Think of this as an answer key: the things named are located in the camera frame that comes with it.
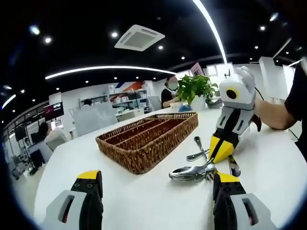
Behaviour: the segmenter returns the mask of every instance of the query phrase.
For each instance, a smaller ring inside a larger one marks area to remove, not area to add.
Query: desk
[[[57,147],[46,165],[35,199],[35,220],[41,223],[46,207],[63,190],[70,190],[84,171],[101,170],[104,230],[211,230],[213,184],[201,181],[172,181],[168,173],[188,165],[202,165],[204,159],[186,161],[199,152],[194,142],[200,136],[204,148],[210,144],[220,109],[199,113],[199,126],[164,160],[143,175],[134,175],[102,154],[95,137],[119,126],[158,113],[163,109],[84,135]],[[272,221],[281,227],[295,212],[307,185],[307,164],[294,142],[283,132],[263,125],[260,133],[251,125],[250,135],[237,146],[234,155],[247,193],[254,193],[270,210]],[[216,165],[229,173],[227,161]]]

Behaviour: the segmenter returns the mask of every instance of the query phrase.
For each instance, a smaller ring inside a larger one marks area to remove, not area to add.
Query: black ceiling
[[[253,60],[272,57],[291,37],[289,23],[282,17],[270,22],[275,11],[257,0],[202,2],[215,23],[229,62],[249,63],[250,57]],[[65,92],[87,85],[135,81],[136,76],[140,80],[166,77],[140,70],[92,70],[46,81],[49,74],[97,65],[132,65],[177,72],[190,68],[196,61],[203,67],[223,62],[211,29],[192,0],[34,1],[18,7],[13,4],[8,7],[11,18],[5,26],[7,42],[2,53],[6,61],[0,82],[12,90],[1,87],[0,104],[14,93],[17,98],[1,111],[5,123],[48,100],[57,87]],[[40,29],[40,35],[29,32],[33,24]],[[118,38],[134,24],[156,30],[165,38],[143,52],[114,48]],[[266,26],[264,32],[259,31],[261,25]],[[110,36],[112,31],[118,32],[117,39]],[[52,38],[48,45],[43,42],[47,35]],[[300,44],[293,39],[277,57],[281,58],[277,64],[288,65],[291,60],[298,60],[304,50],[296,51],[298,47]],[[208,60],[212,56],[219,58]]]

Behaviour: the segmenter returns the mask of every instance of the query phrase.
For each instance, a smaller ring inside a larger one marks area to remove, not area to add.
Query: white robot head
[[[220,84],[221,99],[225,106],[252,110],[255,103],[255,78],[248,68],[235,69],[235,74]]]

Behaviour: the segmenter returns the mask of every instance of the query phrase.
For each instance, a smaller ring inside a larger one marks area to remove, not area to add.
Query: cutlery tray
[[[148,172],[198,126],[197,113],[157,114],[96,137],[100,151],[134,174]]]

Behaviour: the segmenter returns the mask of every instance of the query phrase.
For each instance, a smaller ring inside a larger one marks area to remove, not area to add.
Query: curved led light strip
[[[168,73],[168,74],[174,74],[174,75],[177,74],[175,72],[170,72],[170,71],[166,71],[166,70],[146,68],[146,67],[138,67],[138,66],[93,66],[93,67],[85,67],[85,68],[80,68],[80,69],[71,69],[71,70],[68,70],[68,71],[55,73],[55,74],[46,76],[45,79],[48,80],[50,78],[58,77],[58,76],[61,76],[61,75],[64,75],[64,74],[75,73],[75,72],[80,72],[80,71],[87,71],[87,70],[94,70],[94,69],[141,69],[141,70],[149,70],[149,71]]]
[[[219,34],[218,34],[218,32],[217,32],[217,30],[215,28],[215,25],[214,25],[210,15],[209,15],[208,11],[206,10],[206,8],[204,7],[204,5],[201,3],[200,0],[192,0],[192,1],[195,3],[195,5],[198,7],[198,9],[200,9],[201,13],[206,18],[209,26],[211,27],[211,30],[212,30],[212,32],[213,32],[213,34],[215,36],[217,44],[219,45],[219,48],[221,50],[224,63],[226,65],[227,64],[227,59],[226,59],[226,54],[225,54],[225,51],[224,51],[224,47],[222,45],[222,41],[220,39],[220,36],[219,36]]]
[[[10,103],[11,100],[13,100],[15,97],[16,97],[16,94],[14,94],[12,97],[10,97],[10,98],[3,104],[2,109],[3,109],[4,107],[6,107],[6,105],[7,105],[8,103]]]

